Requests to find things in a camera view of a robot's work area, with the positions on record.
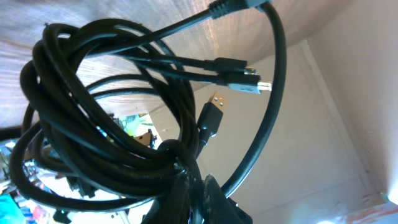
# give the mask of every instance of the ceiling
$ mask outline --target ceiling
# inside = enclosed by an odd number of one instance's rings
[[[0,128],[20,125],[27,100],[19,86],[19,72],[31,58],[31,48],[41,39],[46,23],[65,23],[80,27],[96,19],[115,17],[139,22],[157,30],[194,15],[211,1],[178,0],[2,0],[0,2]],[[324,24],[345,0],[275,0],[282,17],[289,45],[307,37]],[[177,55],[198,59],[229,57],[254,63],[273,51],[271,27],[266,16],[250,9],[205,21],[165,38]],[[117,73],[134,73],[136,68],[114,57],[84,61],[78,76],[84,84]],[[142,86],[141,83],[116,83],[105,88]],[[197,90],[204,84],[194,83]],[[143,113],[162,102],[149,96],[120,96],[100,101],[116,116]]]

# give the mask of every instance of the blue object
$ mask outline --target blue object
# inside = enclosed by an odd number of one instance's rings
[[[0,224],[25,223],[24,214],[9,195],[0,195]]]

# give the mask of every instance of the coiled cable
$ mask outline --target coiled cable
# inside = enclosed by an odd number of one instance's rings
[[[268,15],[274,31],[276,56],[273,90],[248,152],[222,186],[227,197],[249,174],[264,148],[275,123],[284,89],[286,46],[282,23],[270,3],[262,4],[261,9]],[[10,160],[11,178],[19,192],[44,205],[68,211],[114,211],[167,195],[173,183],[183,176],[191,186],[191,221],[201,223],[203,184],[195,158],[203,145],[199,141],[195,100],[189,80],[218,85],[228,83],[219,75],[185,72],[183,65],[204,68],[207,62],[176,57],[161,38],[211,16],[211,10],[206,10],[155,32],[122,19],[102,19],[79,29],[65,24],[48,25],[43,31],[43,39],[33,48],[32,61],[21,71],[21,88],[29,100],[29,106],[22,124],[23,135]],[[142,35],[138,36],[129,30]],[[85,57],[107,54],[135,63],[141,74],[116,75],[83,86],[76,76],[81,61]],[[165,82],[152,77],[147,69],[159,72]],[[152,88],[120,88],[90,93],[99,86],[123,80],[148,82]],[[149,149],[128,136],[96,102],[98,98],[131,94],[161,97],[180,126],[178,139],[164,141],[158,150]],[[38,112],[40,121],[30,127],[34,110]],[[106,132],[112,141],[105,138],[97,127]],[[44,138],[57,152],[58,159],[43,152]],[[24,152],[31,142],[34,157],[43,168],[81,177],[97,189],[122,198],[110,201],[78,200],[35,187],[22,170]]]

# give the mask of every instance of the usb connector housing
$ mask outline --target usb connector housing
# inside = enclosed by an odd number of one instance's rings
[[[261,81],[259,75],[245,75],[243,73],[219,74],[224,85],[232,90],[246,93],[260,94],[262,90],[272,90],[272,84]]]
[[[223,118],[224,108],[224,97],[217,93],[209,99],[209,102],[203,105],[198,119],[198,129],[199,140],[203,141],[204,145],[207,145],[210,137],[216,136]]]

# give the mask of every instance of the cable strain relief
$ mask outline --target cable strain relief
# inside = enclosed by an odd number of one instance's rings
[[[265,1],[264,3],[262,3],[262,4],[260,4],[260,5],[256,6],[256,7],[254,7],[254,8],[256,8],[256,9],[257,9],[259,12],[261,12],[261,13],[265,13],[263,7],[264,7],[266,4],[271,4],[271,3],[272,3],[272,0],[267,0],[267,1]]]
[[[212,60],[205,60],[203,69],[208,71],[214,71],[214,62]]]
[[[217,75],[217,79],[214,82],[214,84],[219,85],[219,86],[228,86],[227,82],[227,73],[221,72]]]
[[[211,137],[211,133],[208,129],[201,129],[199,131],[199,140],[203,141],[205,145],[207,145],[207,142],[209,141]]]
[[[209,5],[210,15],[213,19],[225,16],[231,12],[247,8],[244,1],[217,0]]]

